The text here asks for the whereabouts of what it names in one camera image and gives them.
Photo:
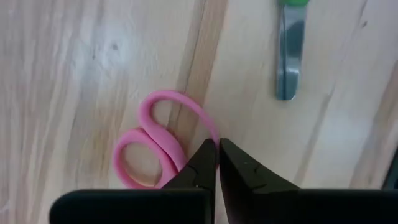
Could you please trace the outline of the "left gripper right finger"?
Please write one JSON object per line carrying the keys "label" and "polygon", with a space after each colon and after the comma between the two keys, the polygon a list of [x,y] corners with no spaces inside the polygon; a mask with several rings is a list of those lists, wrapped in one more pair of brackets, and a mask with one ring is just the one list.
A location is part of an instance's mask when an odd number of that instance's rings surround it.
{"label": "left gripper right finger", "polygon": [[276,224],[283,203],[274,194],[300,189],[226,138],[220,140],[219,168],[229,224]]}

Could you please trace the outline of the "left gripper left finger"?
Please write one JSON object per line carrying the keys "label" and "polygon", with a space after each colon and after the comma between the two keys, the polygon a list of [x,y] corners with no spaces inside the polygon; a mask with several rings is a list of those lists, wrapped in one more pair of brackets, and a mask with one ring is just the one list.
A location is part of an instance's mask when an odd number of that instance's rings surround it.
{"label": "left gripper left finger", "polygon": [[217,145],[206,139],[163,189],[172,193],[163,224],[214,224]]}

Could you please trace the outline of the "pink scissors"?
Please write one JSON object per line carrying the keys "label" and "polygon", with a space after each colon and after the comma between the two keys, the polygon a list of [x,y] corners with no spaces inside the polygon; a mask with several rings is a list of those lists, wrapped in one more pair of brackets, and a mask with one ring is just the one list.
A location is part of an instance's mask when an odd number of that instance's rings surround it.
{"label": "pink scissors", "polygon": [[[186,165],[187,158],[179,141],[163,126],[152,119],[152,106],[161,100],[176,101],[190,108],[204,122],[215,147],[220,146],[220,136],[215,123],[205,110],[193,99],[175,90],[156,90],[146,96],[137,111],[140,126],[125,132],[117,141],[113,151],[113,165],[120,181],[130,189],[160,189],[172,180]],[[132,178],[123,164],[125,148],[139,143],[147,146],[157,156],[162,173],[153,186],[142,185]]]}

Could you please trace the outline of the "green scissors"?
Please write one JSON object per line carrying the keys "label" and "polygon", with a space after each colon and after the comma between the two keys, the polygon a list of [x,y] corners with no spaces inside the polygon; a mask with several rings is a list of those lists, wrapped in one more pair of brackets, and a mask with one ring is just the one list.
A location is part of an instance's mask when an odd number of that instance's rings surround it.
{"label": "green scissors", "polygon": [[302,67],[307,5],[310,0],[278,0],[280,8],[276,97],[296,96]]}

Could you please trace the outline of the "black aluminium table frame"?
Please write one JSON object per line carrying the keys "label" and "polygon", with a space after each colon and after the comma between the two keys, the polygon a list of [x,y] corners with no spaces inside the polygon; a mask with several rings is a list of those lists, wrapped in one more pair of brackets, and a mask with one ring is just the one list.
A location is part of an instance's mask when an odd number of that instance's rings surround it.
{"label": "black aluminium table frame", "polygon": [[398,148],[394,153],[394,157],[392,158],[382,188],[398,190]]}

